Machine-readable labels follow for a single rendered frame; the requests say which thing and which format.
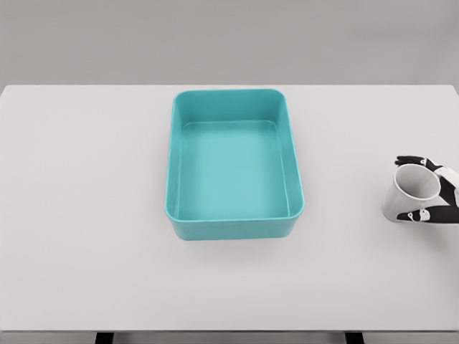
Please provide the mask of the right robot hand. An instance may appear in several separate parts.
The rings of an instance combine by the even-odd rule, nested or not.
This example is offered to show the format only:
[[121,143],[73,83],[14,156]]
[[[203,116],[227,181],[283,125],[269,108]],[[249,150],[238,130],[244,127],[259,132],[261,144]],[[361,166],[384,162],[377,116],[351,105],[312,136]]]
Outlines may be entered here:
[[397,215],[399,221],[426,222],[434,224],[459,224],[459,174],[453,169],[438,165],[429,158],[421,156],[397,156],[394,164],[424,166],[432,171],[440,182],[440,198],[447,206],[428,206]]

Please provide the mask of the white paper cup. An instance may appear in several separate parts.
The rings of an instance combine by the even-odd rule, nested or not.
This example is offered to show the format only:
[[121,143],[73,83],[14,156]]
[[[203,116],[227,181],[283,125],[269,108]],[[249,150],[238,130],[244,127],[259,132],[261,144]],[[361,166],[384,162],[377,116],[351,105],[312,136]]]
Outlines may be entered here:
[[399,221],[399,214],[420,210],[439,194],[439,178],[426,167],[408,163],[396,168],[382,213],[390,221]]

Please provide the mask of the teal rectangular plastic basket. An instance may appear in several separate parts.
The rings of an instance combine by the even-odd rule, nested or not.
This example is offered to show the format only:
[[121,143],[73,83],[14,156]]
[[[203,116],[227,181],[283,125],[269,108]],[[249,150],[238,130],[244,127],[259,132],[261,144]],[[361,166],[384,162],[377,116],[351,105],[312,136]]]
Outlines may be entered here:
[[283,238],[304,205],[281,91],[185,90],[175,96],[164,208],[179,238]]

